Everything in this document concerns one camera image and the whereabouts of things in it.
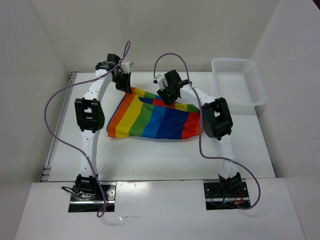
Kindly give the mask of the rainbow striped shorts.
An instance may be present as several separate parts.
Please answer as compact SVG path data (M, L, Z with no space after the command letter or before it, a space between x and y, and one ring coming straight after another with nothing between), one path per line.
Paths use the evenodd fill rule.
M125 93L110 118L111 138L144 137L185 140L200 134L200 112L192 104L165 105L160 96L133 87Z

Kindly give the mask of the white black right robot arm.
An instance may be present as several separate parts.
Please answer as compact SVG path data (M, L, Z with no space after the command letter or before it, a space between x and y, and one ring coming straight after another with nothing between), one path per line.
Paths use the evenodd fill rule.
M241 185L241 175L234 163L234 153L231 145L233 120L227 101L223 98L210 96L192 86L189 81L182 80L176 70L163 75L154 75L153 83L159 86L157 94L166 105L183 99L202 112L201 125L205 134L220 145L222 163L219 167L219 191L225 197L230 197Z

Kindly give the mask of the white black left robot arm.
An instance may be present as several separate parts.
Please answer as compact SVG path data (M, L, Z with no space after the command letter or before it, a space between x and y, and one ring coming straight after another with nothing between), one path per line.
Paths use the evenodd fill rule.
M75 192L89 200L106 198L99 186L97 170L98 138L105 125L102 98L110 83L125 93L132 93L132 61L121 60L116 54L108 54L103 62L95 66L95 78L81 98L74 101L76 122L81 131L81 165L75 180Z

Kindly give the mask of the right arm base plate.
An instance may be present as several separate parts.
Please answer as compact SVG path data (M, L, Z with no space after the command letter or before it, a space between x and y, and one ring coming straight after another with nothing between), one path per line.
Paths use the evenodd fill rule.
M224 193L218 180L204 181L203 189L207 211L233 210L238 208L238 204L243 208L251 206L247 184L244 180L231 193Z

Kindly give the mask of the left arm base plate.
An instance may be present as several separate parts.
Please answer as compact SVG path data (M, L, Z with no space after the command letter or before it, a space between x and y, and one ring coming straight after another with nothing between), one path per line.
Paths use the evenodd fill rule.
M101 186L106 199L106 212L114 212L117 183L102 182ZM69 213L97 212L103 207L104 199L99 187L97 188L97 194L76 190L75 186L72 188L63 186L62 189L70 193Z

